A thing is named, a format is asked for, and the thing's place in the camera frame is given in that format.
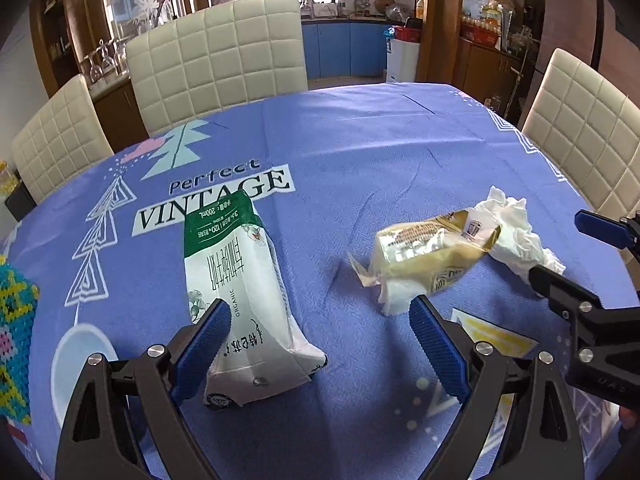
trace plastic wrapper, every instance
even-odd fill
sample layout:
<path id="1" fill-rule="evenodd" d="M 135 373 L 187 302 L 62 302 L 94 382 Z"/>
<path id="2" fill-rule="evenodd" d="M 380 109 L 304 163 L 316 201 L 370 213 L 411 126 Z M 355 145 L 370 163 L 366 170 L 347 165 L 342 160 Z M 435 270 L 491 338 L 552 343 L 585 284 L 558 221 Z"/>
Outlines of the plastic wrapper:
<path id="1" fill-rule="evenodd" d="M 217 298 L 231 308 L 231 332 L 207 373 L 206 404 L 271 397 L 326 364 L 291 314 L 275 248 L 244 191 L 186 216 L 184 256 L 191 321 Z"/>
<path id="2" fill-rule="evenodd" d="M 369 269 L 351 254 L 349 260 L 363 286 L 380 285 L 378 302 L 390 316 L 407 312 L 415 296 L 459 280 L 499 235 L 490 214 L 470 208 L 377 232 Z"/>

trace table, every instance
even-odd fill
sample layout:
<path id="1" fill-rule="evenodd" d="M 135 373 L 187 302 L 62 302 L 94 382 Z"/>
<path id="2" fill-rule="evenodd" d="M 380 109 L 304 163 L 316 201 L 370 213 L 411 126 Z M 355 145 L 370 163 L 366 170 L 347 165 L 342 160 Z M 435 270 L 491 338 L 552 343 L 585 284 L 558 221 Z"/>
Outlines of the table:
<path id="1" fill-rule="evenodd" d="M 183 405 L 224 479 L 415 479 L 427 465 L 457 401 L 437 383 L 408 317 L 383 317 L 376 292 L 360 286 L 346 260 L 351 251 L 366 262 L 384 226 L 475 205 L 494 185 L 526 197 L 534 230 L 569 278 L 607 307 L 637 303 L 616 251 L 574 228 L 586 204 L 562 174 L 455 88 L 356 86 L 231 108 L 83 173 L 9 238 L 9 261 L 42 291 L 31 345 L 33 426 L 23 429 L 49 477 L 60 431 L 49 370 L 59 339 L 77 320 L 103 330 L 120 358 L 169 341 L 190 322 L 180 208 L 239 182 L 273 239 L 292 312 L 329 364 L 310 383 L 243 408 L 210 412 L 200 396 Z M 566 365 L 568 325 L 489 257 L 432 300 L 474 337 L 501 339 L 522 355 L 545 349 Z M 606 422 L 602 403 L 572 395 L 591 454 Z M 505 406 L 474 478 L 490 467 Z M 148 435 L 141 446 L 164 478 Z"/>

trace red basket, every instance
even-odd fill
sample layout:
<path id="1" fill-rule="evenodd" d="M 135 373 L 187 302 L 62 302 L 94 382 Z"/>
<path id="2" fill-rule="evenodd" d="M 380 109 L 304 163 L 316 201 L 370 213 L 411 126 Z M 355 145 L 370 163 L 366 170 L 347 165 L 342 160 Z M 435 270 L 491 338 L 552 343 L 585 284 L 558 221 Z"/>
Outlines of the red basket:
<path id="1" fill-rule="evenodd" d="M 394 25 L 394 38 L 409 43 L 420 43 L 422 31 L 419 28 L 408 28 Z"/>
<path id="2" fill-rule="evenodd" d="M 495 46 L 498 41 L 498 34 L 484 28 L 475 27 L 468 23 L 460 23 L 460 36 L 465 40 L 473 41 L 484 46 Z"/>

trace tissue paper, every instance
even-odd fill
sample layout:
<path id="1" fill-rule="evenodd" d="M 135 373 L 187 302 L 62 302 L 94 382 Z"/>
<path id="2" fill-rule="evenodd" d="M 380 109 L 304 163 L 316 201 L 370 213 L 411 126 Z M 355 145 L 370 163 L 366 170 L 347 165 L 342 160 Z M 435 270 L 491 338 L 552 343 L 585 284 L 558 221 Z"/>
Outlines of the tissue paper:
<path id="1" fill-rule="evenodd" d="M 489 250 L 489 255 L 504 263 L 529 283 L 529 269 L 540 264 L 562 274 L 566 267 L 550 250 L 542 247 L 540 237 L 533 232 L 527 219 L 527 200 L 507 197 L 495 186 L 491 187 L 486 200 L 474 209 L 491 214 L 500 224 L 500 237 Z"/>

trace blue gripper pad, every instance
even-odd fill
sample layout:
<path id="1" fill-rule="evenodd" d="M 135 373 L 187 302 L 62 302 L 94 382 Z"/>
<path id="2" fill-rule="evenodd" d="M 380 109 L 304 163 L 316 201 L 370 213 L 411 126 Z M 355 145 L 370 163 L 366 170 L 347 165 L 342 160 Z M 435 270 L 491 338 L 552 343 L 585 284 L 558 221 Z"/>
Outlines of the blue gripper pad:
<path id="1" fill-rule="evenodd" d="M 411 302 L 409 324 L 446 393 L 464 404 L 471 395 L 466 361 L 420 298 Z"/>
<path id="2" fill-rule="evenodd" d="M 171 397 L 176 405 L 179 406 L 185 399 L 191 399 L 197 393 L 230 330 L 231 309 L 221 301 L 191 339 L 176 364 L 175 386 L 171 390 Z"/>
<path id="3" fill-rule="evenodd" d="M 604 216 L 581 210 L 575 214 L 574 223 L 582 234 L 618 249 L 631 248 L 635 245 L 634 238 L 624 224 Z"/>

